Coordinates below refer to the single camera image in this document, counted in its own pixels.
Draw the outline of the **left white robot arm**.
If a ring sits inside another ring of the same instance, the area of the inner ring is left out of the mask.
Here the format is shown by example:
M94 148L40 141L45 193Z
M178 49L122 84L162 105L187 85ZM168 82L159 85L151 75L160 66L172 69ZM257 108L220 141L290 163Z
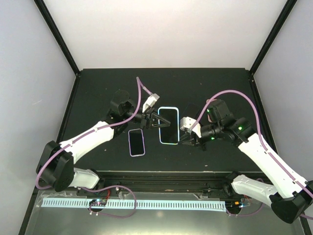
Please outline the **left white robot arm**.
M75 187L87 188L93 195L102 194L105 183L97 172L75 168L74 165L97 146L119 136L129 122L138 123L142 129L168 127L170 121L154 109L158 99L159 95L150 94L143 104L135 104L127 91L116 91L104 120L67 141L50 141L46 144L36 168L38 177L56 192Z

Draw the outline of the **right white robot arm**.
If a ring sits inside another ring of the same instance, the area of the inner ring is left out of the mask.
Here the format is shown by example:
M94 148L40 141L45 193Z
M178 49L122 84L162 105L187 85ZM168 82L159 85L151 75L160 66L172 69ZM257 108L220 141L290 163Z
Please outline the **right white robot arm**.
M210 123L201 125L191 117L180 120L185 132L183 143L204 147L206 142L225 140L247 155L267 176L271 184L236 175L222 185L225 196L242 194L269 207L284 222L293 223L313 203L313 183L296 173L253 129L246 118L236 119L223 100L208 106Z

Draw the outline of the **pink phone case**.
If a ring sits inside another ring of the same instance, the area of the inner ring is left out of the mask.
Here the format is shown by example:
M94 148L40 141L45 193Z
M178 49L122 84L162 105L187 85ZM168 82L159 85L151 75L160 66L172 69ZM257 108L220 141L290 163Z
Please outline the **pink phone case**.
M207 118L208 118L208 121L209 121L210 123L213 123L213 121L212 121L211 118L210 118L209 113L210 113L210 110L209 110L209 108L207 107Z

